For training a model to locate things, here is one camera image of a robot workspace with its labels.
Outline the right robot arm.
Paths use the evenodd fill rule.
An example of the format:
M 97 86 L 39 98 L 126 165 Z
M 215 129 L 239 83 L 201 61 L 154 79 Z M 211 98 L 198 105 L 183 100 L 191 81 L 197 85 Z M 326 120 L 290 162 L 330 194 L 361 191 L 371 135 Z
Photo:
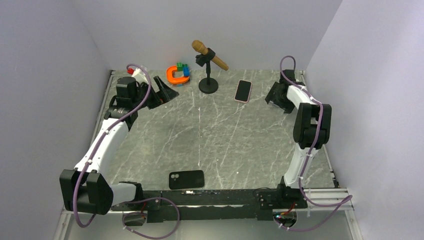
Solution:
M 290 114 L 296 110 L 293 127 L 294 153 L 288 170 L 275 190 L 261 190 L 255 195 L 262 210 L 306 208 L 302 182 L 310 163 L 330 139 L 332 107 L 319 103 L 308 93 L 304 83 L 296 81 L 294 70 L 283 70 L 265 97 Z

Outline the black phone case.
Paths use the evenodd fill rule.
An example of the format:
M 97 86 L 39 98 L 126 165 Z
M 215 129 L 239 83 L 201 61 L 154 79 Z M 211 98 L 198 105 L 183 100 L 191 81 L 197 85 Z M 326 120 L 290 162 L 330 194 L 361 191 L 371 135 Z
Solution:
M 169 174 L 168 187 L 171 190 L 194 189 L 205 186 L 202 170 L 174 171 Z

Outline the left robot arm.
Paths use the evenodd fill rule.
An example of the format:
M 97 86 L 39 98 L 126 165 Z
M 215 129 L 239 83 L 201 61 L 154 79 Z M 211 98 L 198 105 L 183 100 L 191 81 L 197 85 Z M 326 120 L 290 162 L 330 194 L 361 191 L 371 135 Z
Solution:
M 105 215 L 115 205 L 125 204 L 131 210 L 143 205 L 140 183 L 122 181 L 109 184 L 104 174 L 138 118 L 139 109 L 151 110 L 179 96 L 159 76 L 153 80 L 158 91 L 147 82 L 138 82 L 133 76 L 117 80 L 116 95 L 109 103 L 100 131 L 89 150 L 73 169 L 65 169 L 59 176 L 66 210 Z

